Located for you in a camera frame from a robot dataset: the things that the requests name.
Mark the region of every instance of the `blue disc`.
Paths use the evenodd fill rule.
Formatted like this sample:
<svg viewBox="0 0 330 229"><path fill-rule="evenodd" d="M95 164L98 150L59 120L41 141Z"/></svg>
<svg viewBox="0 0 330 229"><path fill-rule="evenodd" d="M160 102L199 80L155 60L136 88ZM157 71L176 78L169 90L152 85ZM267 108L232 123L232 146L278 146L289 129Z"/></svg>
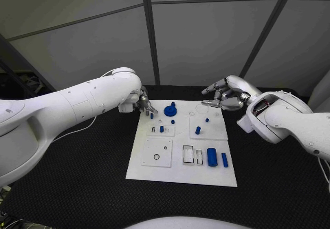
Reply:
<svg viewBox="0 0 330 229"><path fill-rule="evenodd" d="M168 106L168 107L165 108L165 115L169 116L169 117L172 117L172 116L175 116L176 114L178 114L178 109L176 109L176 107L175 107L175 106Z"/></svg>

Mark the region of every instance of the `robotic hand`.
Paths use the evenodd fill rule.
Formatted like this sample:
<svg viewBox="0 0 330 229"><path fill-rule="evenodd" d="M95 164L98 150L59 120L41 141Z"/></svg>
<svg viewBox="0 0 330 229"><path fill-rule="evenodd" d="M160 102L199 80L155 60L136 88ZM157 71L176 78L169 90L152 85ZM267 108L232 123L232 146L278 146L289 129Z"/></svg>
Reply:
<svg viewBox="0 0 330 229"><path fill-rule="evenodd" d="M157 113L130 68L28 100L0 100L0 187L32 170L62 131L113 108Z"/></svg>
<svg viewBox="0 0 330 229"><path fill-rule="evenodd" d="M330 161L330 113L313 113L307 104L284 91L263 93L242 78L231 75L204 91L215 91L214 100L202 104L224 110L240 110L248 105L238 125L277 144L293 135L309 153Z"/></svg>

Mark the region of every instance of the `gray wall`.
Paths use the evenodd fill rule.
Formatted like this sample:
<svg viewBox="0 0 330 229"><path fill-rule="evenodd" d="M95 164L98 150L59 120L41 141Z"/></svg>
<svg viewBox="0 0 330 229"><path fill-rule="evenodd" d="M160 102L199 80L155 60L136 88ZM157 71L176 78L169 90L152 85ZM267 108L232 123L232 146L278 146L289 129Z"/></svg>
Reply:
<svg viewBox="0 0 330 229"><path fill-rule="evenodd" d="M152 2L162 85L208 86L240 75L277 1ZM136 69L143 84L155 84L144 7L103 16L142 3L8 0L2 4L0 34L57 90L121 66ZM94 16L103 17L67 24ZM329 27L330 2L290 0L245 79L309 96L330 68Z"/></svg>

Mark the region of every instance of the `black carpet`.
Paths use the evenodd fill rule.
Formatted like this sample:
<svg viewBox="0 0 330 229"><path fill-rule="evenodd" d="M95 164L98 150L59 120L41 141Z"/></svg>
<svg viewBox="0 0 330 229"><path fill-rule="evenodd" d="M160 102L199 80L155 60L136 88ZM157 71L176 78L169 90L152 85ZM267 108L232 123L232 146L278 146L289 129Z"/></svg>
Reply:
<svg viewBox="0 0 330 229"><path fill-rule="evenodd" d="M147 87L150 99L166 100L211 99L204 88ZM330 193L316 157L293 137L274 145L255 132L247 134L237 125L242 115L244 109L224 111L238 188L127 180L140 112L114 109L90 129L51 145L0 209L58 229L124 228L166 216L219 219L257 229L329 229Z"/></svg>

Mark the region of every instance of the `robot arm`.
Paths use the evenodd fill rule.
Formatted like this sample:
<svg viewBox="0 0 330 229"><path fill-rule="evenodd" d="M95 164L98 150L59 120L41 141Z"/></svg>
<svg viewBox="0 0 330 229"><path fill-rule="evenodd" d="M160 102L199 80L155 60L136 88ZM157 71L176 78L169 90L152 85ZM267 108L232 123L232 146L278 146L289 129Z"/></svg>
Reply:
<svg viewBox="0 0 330 229"><path fill-rule="evenodd" d="M202 93L215 90L215 100L205 100L202 104L224 110L238 110L247 104L247 114L238 120L247 133L255 130L274 144L293 135L306 151L330 161L330 113L315 114L307 104L287 92L261 93L237 76L218 81Z"/></svg>
<svg viewBox="0 0 330 229"><path fill-rule="evenodd" d="M41 97L0 100L0 187L28 174L59 133L117 106L157 113L130 68Z"/></svg>

